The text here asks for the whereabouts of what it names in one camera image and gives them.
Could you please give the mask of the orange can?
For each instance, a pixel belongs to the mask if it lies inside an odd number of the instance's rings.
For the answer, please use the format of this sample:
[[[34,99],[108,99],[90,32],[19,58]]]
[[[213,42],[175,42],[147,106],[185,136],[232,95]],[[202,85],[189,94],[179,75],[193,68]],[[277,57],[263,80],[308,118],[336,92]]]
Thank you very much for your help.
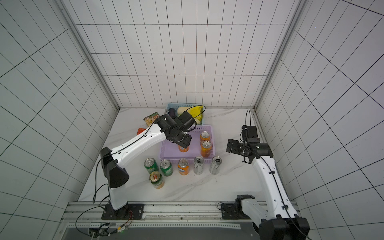
[[[189,148],[190,147],[184,148],[184,147],[179,146],[179,151],[182,152],[182,153],[185,153],[185,152],[187,152],[189,150]]]
[[[186,176],[190,172],[189,161],[186,159],[180,159],[178,162],[179,173]]]
[[[202,144],[204,141],[211,141],[211,135],[208,131],[203,131],[200,134],[200,143]]]
[[[208,158],[212,152],[212,144],[210,141],[203,141],[201,144],[201,156]]]

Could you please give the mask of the purple plastic basket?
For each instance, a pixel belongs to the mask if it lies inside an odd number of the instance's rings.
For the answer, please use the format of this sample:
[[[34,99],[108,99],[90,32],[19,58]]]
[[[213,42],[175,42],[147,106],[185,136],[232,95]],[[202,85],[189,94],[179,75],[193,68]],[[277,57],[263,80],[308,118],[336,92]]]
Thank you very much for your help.
[[[211,154],[204,159],[208,162],[211,161],[213,156],[216,155],[215,137],[213,133],[213,127],[211,125],[198,125],[193,131],[189,132],[192,140],[189,145],[189,150],[185,153],[179,150],[179,145],[171,143],[168,140],[164,140],[162,142],[162,147],[159,153],[159,159],[170,160],[173,164],[177,164],[180,159],[187,159],[192,162],[196,156],[201,155],[200,135],[204,131],[207,131],[210,134],[210,141],[212,143]]]

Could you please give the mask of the white Monster can back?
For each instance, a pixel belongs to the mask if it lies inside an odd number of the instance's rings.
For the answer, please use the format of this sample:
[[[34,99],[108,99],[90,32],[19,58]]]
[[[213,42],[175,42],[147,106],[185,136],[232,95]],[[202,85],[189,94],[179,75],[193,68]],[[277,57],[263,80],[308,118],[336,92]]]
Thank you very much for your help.
[[[219,156],[214,156],[211,161],[211,166],[210,166],[210,173],[212,175],[216,175],[220,171],[220,166],[222,164],[222,159]]]

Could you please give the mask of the white monster can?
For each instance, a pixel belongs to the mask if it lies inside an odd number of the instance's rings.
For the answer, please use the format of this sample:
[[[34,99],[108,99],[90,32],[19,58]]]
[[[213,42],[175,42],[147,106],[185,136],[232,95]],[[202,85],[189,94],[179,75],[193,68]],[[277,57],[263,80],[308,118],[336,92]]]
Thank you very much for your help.
[[[210,173],[212,175],[216,175],[220,171],[220,166],[222,164],[222,159],[219,156],[214,156],[211,161],[211,166],[210,166]]]
[[[204,158],[202,156],[196,156],[194,159],[194,173],[201,175],[204,170]]]

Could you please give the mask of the green soda can back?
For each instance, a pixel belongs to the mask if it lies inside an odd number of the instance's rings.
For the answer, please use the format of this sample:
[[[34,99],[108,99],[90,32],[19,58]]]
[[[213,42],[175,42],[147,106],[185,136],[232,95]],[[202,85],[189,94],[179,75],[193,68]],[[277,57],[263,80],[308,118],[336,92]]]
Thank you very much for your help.
[[[172,163],[169,160],[162,160],[160,168],[165,177],[169,177],[173,174]]]

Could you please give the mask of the green soda can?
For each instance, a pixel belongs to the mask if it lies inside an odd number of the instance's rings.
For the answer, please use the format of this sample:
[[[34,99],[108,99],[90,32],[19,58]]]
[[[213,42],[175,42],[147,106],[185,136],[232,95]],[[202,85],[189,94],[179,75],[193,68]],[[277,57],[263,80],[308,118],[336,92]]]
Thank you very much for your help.
[[[169,177],[173,174],[172,163],[169,160],[162,160],[160,168],[165,177]]]
[[[158,172],[159,171],[158,164],[157,164],[156,160],[153,158],[146,159],[144,162],[144,166],[145,166],[145,168],[149,174],[151,174],[152,172]]]

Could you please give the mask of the green soda can front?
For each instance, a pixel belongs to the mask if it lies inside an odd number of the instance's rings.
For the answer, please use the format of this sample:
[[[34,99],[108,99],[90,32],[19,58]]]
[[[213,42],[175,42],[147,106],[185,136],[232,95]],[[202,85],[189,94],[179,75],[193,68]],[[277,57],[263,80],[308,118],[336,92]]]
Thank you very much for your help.
[[[153,158],[146,159],[144,162],[144,166],[145,166],[145,168],[149,174],[151,174],[152,172],[158,172],[159,171],[158,164],[157,164],[156,160]]]

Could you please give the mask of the green can gold lid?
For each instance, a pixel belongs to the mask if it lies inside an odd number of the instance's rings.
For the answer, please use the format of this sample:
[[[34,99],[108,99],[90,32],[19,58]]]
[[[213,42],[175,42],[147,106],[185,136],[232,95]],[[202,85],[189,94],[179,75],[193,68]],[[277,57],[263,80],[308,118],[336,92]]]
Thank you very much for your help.
[[[160,189],[164,186],[165,184],[165,180],[162,176],[162,174],[160,174],[158,171],[154,171],[150,174],[150,181],[151,181],[151,184],[152,186],[155,188],[155,189]]]

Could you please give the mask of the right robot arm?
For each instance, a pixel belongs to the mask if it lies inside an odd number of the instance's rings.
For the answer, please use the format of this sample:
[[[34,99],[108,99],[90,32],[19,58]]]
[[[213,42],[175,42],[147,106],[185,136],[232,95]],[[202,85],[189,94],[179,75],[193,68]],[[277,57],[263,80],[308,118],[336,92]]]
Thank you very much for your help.
[[[267,207],[248,196],[239,196],[237,213],[256,226],[261,240],[308,240],[310,225],[298,215],[284,190],[270,146],[229,139],[227,152],[243,156],[258,173]]]

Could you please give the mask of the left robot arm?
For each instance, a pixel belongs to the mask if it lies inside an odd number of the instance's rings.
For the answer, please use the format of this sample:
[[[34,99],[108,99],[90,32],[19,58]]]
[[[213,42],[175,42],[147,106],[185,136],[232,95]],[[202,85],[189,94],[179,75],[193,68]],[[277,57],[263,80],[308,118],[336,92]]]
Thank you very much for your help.
[[[128,204],[123,195],[126,192],[125,184],[129,180],[126,167],[132,160],[164,140],[187,148],[192,140],[188,130],[190,127],[196,126],[197,123],[194,117],[187,111],[175,118],[162,115],[155,119],[154,123],[146,130],[126,143],[113,149],[103,148],[100,152],[101,163],[110,188],[110,205],[112,209],[117,211]]]

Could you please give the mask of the blue plastic basket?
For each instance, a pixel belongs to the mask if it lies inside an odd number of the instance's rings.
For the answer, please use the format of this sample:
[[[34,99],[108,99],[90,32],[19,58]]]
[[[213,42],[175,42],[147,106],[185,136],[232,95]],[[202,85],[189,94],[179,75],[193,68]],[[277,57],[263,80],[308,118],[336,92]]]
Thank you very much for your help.
[[[200,105],[196,105],[196,104],[182,104],[182,103],[169,103],[167,105],[167,107],[166,107],[166,114],[168,114],[169,108],[174,108],[175,110],[177,110],[179,107],[193,107],[193,106],[200,106]],[[204,113],[202,112],[202,114],[203,114],[203,120],[202,120],[202,124],[203,124],[204,123]]]

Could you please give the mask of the green snack packet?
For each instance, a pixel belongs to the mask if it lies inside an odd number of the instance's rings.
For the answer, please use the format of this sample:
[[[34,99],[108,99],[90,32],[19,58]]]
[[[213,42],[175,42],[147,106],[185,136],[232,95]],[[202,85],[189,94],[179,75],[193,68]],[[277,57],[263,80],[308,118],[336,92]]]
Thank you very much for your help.
[[[158,112],[155,112],[155,113],[153,113],[153,114],[151,114],[151,115],[145,117],[145,118],[144,118],[144,121],[145,121],[146,125],[147,125],[148,127],[150,127],[150,126],[154,123],[154,121],[155,121],[157,118],[159,118],[159,117],[160,117],[159,113],[158,113]]]

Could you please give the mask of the yellow napa cabbage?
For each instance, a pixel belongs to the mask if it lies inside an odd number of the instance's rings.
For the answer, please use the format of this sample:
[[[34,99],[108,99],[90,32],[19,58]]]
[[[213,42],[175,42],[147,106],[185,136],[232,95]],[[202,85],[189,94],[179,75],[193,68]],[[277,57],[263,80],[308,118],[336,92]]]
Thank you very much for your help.
[[[183,112],[187,111],[192,117],[194,117],[197,124],[201,125],[203,120],[203,110],[203,106],[179,107],[177,109],[177,115],[180,116]]]

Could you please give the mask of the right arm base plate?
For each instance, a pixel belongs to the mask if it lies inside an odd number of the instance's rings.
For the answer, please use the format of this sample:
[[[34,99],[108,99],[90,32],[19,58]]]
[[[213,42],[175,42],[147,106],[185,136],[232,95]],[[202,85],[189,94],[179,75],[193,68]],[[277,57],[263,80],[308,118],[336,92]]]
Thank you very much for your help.
[[[235,203],[220,203],[219,209],[222,213],[223,220],[239,220],[240,219]]]

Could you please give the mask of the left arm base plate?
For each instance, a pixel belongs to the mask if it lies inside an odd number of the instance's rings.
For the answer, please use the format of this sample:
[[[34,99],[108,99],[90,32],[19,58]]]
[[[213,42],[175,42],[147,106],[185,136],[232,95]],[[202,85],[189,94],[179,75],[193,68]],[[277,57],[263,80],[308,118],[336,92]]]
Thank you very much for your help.
[[[144,212],[144,204],[126,204],[118,210],[114,210],[111,203],[104,206],[101,219],[108,221],[141,220]]]

